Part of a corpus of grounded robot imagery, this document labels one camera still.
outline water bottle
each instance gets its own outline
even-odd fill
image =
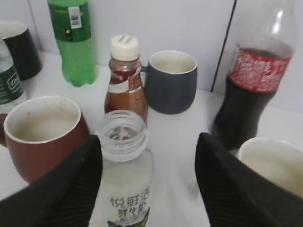
[[[26,99],[27,96],[9,49],[5,42],[0,39],[0,114],[8,114]]]
[[[87,0],[48,0],[48,6],[65,80],[75,87],[93,84],[96,66]]]

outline cup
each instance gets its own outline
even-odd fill
[[[0,39],[9,48],[21,80],[37,75],[42,64],[26,24],[18,21],[0,21]]]
[[[197,62],[179,51],[162,51],[151,56],[145,78],[149,106],[163,114],[178,114],[193,103],[197,87]]]
[[[4,121],[6,144],[28,183],[52,170],[90,137],[79,106],[61,96],[28,100]]]
[[[303,198],[303,152],[290,143],[253,138],[240,147],[238,159],[270,182]]]

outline white wall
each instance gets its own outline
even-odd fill
[[[249,21],[257,15],[260,6],[264,4],[264,0],[239,0],[235,15],[232,21],[229,38],[224,50],[222,63],[219,68],[214,91],[224,93],[225,78],[231,65],[235,44],[239,37],[243,34],[244,28]],[[295,56],[282,80],[281,87],[275,98],[271,101],[271,105],[280,108],[303,112],[303,1],[298,0],[296,4],[296,18],[299,25],[299,44]]]
[[[59,53],[46,0],[29,0],[45,51]],[[210,90],[233,0],[89,0],[97,63],[107,65],[110,39],[128,33],[141,41],[142,61],[161,50],[196,57],[198,87]]]
[[[27,24],[37,49],[41,49],[31,8],[27,0],[1,0],[0,20],[15,20]]]

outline mug handle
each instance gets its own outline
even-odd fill
[[[0,144],[6,147],[6,142],[5,142],[5,133],[4,133],[4,121],[6,118],[7,114],[6,113],[0,113]]]
[[[140,77],[141,77],[141,81],[142,81],[143,87],[145,86],[146,73],[147,73],[147,66],[142,66],[142,67],[141,67],[141,70],[140,70]]]

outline red label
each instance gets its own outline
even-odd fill
[[[286,72],[290,58],[263,57],[239,49],[234,68],[229,73],[233,83],[253,92],[275,92]]]

